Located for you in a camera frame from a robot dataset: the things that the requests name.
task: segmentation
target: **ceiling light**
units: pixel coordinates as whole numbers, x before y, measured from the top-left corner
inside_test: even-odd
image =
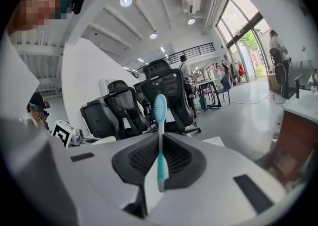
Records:
[[[194,22],[195,22],[194,18],[188,19],[188,25],[192,25],[192,24],[194,24]]]
[[[151,35],[150,35],[150,39],[156,39],[157,38],[157,33],[156,32],[153,32]]]
[[[120,0],[119,1],[120,5],[123,6],[123,7],[130,6],[132,2],[133,2],[132,0]]]

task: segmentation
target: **gray floor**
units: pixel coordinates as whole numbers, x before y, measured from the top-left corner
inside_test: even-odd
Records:
[[[268,89],[267,82],[250,82],[234,86],[230,90],[231,104],[225,93],[225,102],[221,95],[221,109],[209,109],[196,118],[201,133],[192,136],[204,140],[221,137],[224,145],[234,149],[250,160],[257,160],[269,151],[273,128],[284,100],[272,98],[274,93]],[[257,103],[250,105],[236,103]]]

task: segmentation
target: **tree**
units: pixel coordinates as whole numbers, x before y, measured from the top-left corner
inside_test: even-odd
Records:
[[[242,27],[243,26],[241,26],[239,29],[236,29],[234,34],[237,34],[242,29]],[[259,49],[258,43],[252,31],[248,31],[246,34],[244,34],[244,36],[240,38],[240,41],[246,42],[249,49],[253,47],[257,47]]]

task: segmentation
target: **teal toothbrush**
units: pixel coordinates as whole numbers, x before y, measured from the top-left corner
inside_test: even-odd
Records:
[[[162,153],[163,148],[163,134],[164,134],[164,121],[167,115],[167,100],[164,95],[159,94],[155,99],[154,106],[155,120],[158,122],[159,129],[159,153],[158,153],[158,166],[157,166],[157,182],[158,190],[160,192],[164,191],[164,164],[165,159]]]

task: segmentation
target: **railing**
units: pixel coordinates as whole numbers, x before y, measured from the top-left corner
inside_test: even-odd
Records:
[[[180,57],[182,55],[185,55],[187,57],[187,59],[191,58],[191,57],[196,57],[199,55],[203,55],[206,53],[210,53],[210,52],[214,52],[215,49],[213,47],[213,42],[210,43],[206,43],[200,46],[196,46],[190,49],[186,49],[177,53],[174,53],[170,56],[164,57],[162,58],[163,60],[167,61],[168,64],[172,65],[174,63],[180,62]],[[138,70],[136,70],[135,72],[130,72],[134,77],[139,78],[144,74],[144,67],[139,68]]]

